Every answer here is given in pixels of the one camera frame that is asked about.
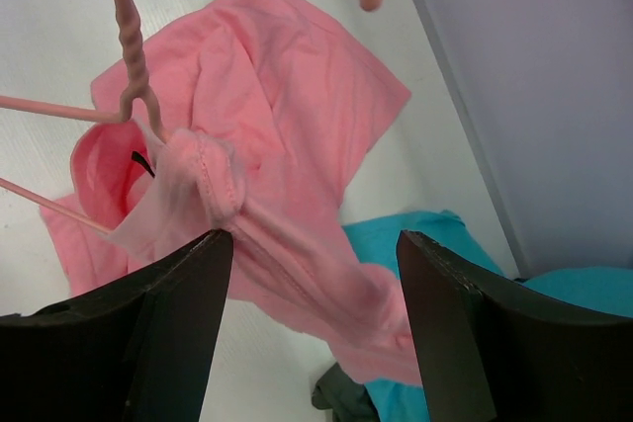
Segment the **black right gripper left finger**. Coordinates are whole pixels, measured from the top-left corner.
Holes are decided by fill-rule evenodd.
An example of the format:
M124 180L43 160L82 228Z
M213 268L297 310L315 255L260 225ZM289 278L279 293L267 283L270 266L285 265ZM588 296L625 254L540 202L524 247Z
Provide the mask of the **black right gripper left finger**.
M198 420L232 256L214 230L94 291L4 315L2 419Z

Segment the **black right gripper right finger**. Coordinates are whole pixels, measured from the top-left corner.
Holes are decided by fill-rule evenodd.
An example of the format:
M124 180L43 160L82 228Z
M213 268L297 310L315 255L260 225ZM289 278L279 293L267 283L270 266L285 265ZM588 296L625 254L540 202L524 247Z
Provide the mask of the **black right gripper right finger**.
M628 421L632 321L532 291L420 232L397 257L433 421Z

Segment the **pink t shirt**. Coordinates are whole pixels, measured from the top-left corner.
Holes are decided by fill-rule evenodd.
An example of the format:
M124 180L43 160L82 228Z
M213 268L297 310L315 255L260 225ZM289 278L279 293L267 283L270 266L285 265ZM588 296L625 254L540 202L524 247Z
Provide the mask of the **pink t shirt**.
M43 211L71 292L224 229L231 298L325 341L359 382L419 384L401 285L357 259L338 220L409 90L306 0L215 0L144 51L171 137L157 140L139 113L78 140L61 203L109 235Z

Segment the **pink wire hanger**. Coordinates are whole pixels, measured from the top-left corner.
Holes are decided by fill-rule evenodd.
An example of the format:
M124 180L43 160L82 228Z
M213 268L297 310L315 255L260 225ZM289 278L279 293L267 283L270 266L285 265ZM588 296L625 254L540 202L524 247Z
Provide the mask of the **pink wire hanger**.
M359 0L360 7L373 12L381 7L383 0ZM152 89L143 50L141 20L134 0L114 0L115 19L119 28L118 40L122 47L128 83L119 99L119 108L106 113L49 102L3 96L1 107L24 113L77 120L95 124L124 124L133 116L134 101L141 101L146 109L150 129L162 142L170 139L171 132L165 127L159 100Z

